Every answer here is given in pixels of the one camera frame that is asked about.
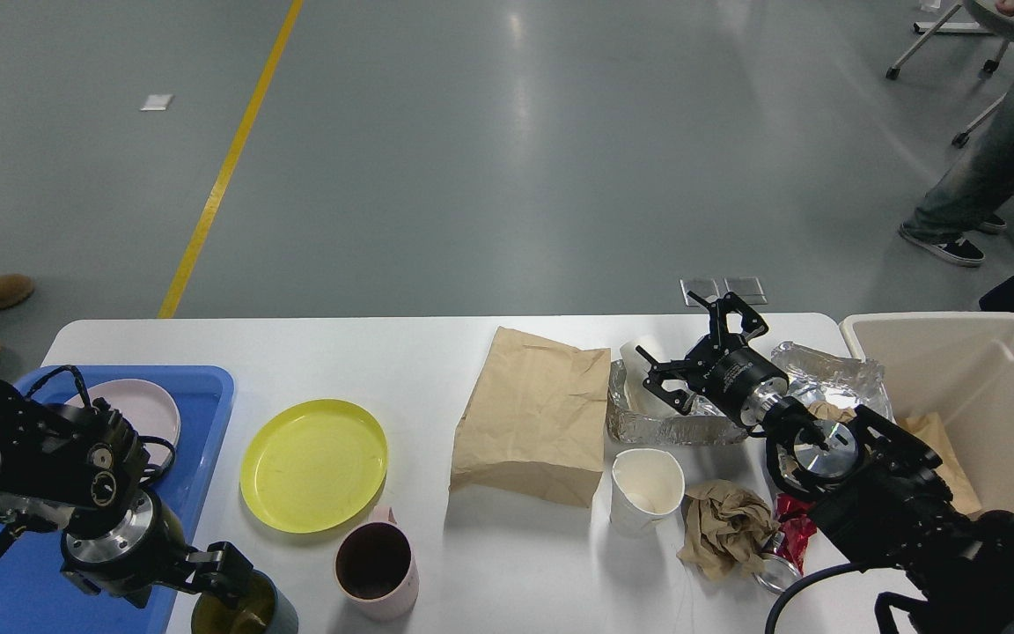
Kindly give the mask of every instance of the chair leg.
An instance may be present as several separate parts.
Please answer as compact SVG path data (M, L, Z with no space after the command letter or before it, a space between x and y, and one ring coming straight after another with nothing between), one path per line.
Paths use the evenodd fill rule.
M997 72L1001 60L1004 59L1004 53L1007 52L1007 48L1009 48L1010 44L1011 42L1004 39L1004 41L1001 42L1001 48L997 51L997 56L992 60L985 60L985 67L981 69L981 77L989 79L989 77L993 76L994 72Z
M954 148L963 148L964 145L969 142L969 134L974 129L979 128L979 126L981 126L981 124L983 124L985 122L985 120L987 120L987 119L989 119L989 117L993 116L994 112L997 112L997 109L999 108L999 104L1001 104L1001 103L1004 102L1004 96L1007 96L1007 95L1002 95L999 99L993 101L993 104L991 104L991 105L989 105L989 108L985 109L985 112L979 114L977 119L974 119L974 120L972 120L972 122L969 123L968 128L965 128L962 132L958 132L957 136L953 137L953 147Z
M913 47L907 49L906 52L902 53L901 56L898 57L893 64L890 64L890 68L886 69L886 79L897 79L897 73L902 69L902 64L906 64L906 60L910 60L911 57L914 56L914 53L917 53L918 49L921 49L922 45L926 44L926 41L930 40L931 37L933 37L933 33L937 32L937 29L941 28L941 25L943 23L947 23L947 21L949 21L949 17L953 16L953 13L958 12L960 10L961 10L961 3L955 3L952 5L952 7L949 8L949 10L945 11L945 13L942 13L942 16L939 17L937 21L935 21L932 27L926 29L926 31L922 33L922 37L918 38L918 41L915 42Z

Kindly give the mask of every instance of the red wrapper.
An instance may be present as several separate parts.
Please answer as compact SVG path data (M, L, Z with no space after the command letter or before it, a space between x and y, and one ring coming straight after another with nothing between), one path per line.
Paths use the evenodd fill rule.
M808 549L808 538L816 535L816 525L808 518L812 502L801 502L792 495L777 494L776 517L781 522L780 533L784 534L781 544L773 554L789 559L801 574L804 574L804 551Z

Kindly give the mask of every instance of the black sneaker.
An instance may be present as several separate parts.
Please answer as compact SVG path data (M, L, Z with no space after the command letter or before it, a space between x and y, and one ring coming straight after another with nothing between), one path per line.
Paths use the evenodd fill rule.
M985 252L977 249L976 244L964 239L964 237L958 237L950 242L926 242L907 233L906 228L901 227L901 225L897 227L897 234L906 241L927 250L927 252L932 253L935 257L942 258L947 264L981 266L981 263L985 261Z
M1003 233L1005 229L1007 229L1007 220L1003 220L1002 217L997 216L995 213L987 217L981 224L977 224L977 231L989 233L990 236Z

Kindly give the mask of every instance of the white plastic bin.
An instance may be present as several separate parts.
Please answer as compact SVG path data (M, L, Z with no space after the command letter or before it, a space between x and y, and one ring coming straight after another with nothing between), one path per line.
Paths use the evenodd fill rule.
M986 509L1014 512L1014 314L853 314L854 357L885 366L894 417L937 412Z

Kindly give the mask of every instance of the blue tray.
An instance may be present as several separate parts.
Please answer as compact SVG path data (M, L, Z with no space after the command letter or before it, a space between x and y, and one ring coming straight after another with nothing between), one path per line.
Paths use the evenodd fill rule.
M52 369L25 374L17 389L24 394ZM176 461L153 489L177 514L190 542L229 424L233 377L210 365L80 365L80 370L89 386L114 378L144 378L174 398L183 421ZM33 398L40 403L64 403L76 394L72 376L61 373ZM174 590L156 586L144 610L105 593L90 597L62 577L60 539L60 533L27 533L0 559L0 631L157 634L165 630Z

